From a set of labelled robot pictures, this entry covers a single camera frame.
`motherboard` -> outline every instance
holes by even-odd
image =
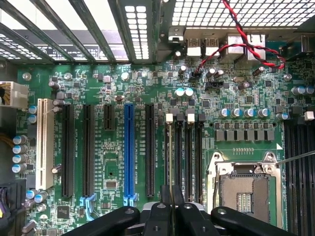
[[[27,158],[15,172],[27,180],[36,235],[62,235],[122,206],[141,210],[160,200],[161,185],[179,185],[209,213],[227,206],[287,229],[285,168],[258,163],[284,159],[284,120],[311,106],[313,61],[279,71],[196,67],[20,67],[29,108],[18,111],[27,142],[16,153]]]

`expansion slot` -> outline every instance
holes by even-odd
[[[146,105],[146,194],[155,193],[155,120],[154,104]]]
[[[185,124],[185,201],[192,202],[192,126]]]
[[[37,146],[36,146],[36,189],[48,189],[53,186],[54,167],[54,126],[55,116],[51,111],[52,100],[37,100]]]
[[[134,105],[125,104],[125,178],[124,178],[124,205],[133,206],[134,193]]]
[[[73,195],[74,178],[74,105],[63,106],[62,133],[62,195],[69,198]]]
[[[94,106],[83,105],[82,196],[94,193]]]

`blue pcie slot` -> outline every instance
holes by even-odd
[[[124,205],[133,204],[134,193],[134,105],[125,104],[125,182]]]

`chip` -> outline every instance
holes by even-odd
[[[57,219],[69,219],[70,218],[70,207],[69,206],[58,206],[57,207]]]

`white pci slot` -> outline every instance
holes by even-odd
[[[55,116],[52,112],[53,101],[50,99],[37,100],[37,146],[36,146],[36,182],[37,190],[53,186],[54,167],[54,125]]]

